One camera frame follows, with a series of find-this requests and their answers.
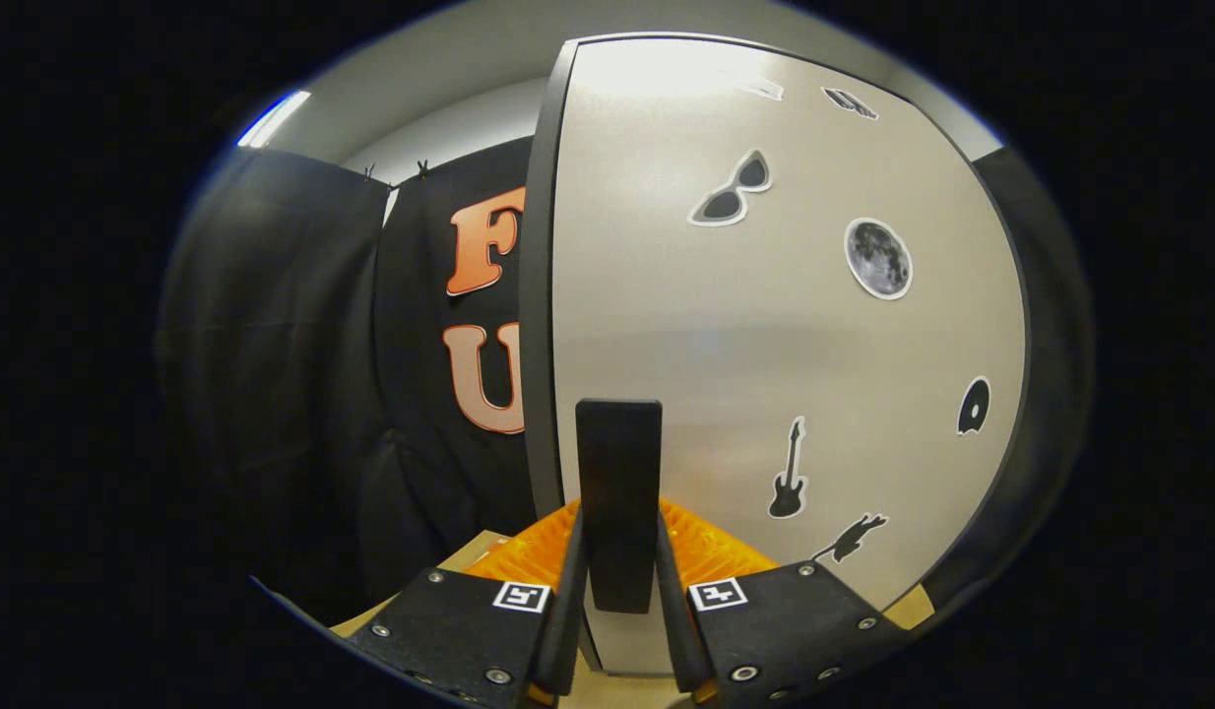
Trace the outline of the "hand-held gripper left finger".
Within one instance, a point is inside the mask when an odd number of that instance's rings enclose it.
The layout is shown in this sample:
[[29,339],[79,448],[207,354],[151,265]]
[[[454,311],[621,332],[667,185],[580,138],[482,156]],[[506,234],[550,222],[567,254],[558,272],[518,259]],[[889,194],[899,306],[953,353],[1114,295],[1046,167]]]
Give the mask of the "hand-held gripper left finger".
[[586,575],[571,501],[469,568],[422,571],[344,641],[456,705],[553,708],[573,682]]

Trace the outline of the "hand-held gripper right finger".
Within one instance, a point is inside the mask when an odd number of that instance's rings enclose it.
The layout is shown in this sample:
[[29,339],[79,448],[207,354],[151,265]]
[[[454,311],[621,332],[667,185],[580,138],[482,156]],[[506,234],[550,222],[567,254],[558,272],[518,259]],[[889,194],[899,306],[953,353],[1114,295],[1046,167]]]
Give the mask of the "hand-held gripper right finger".
[[778,562],[659,501],[656,571],[678,690],[697,705],[813,705],[910,629],[823,562]]

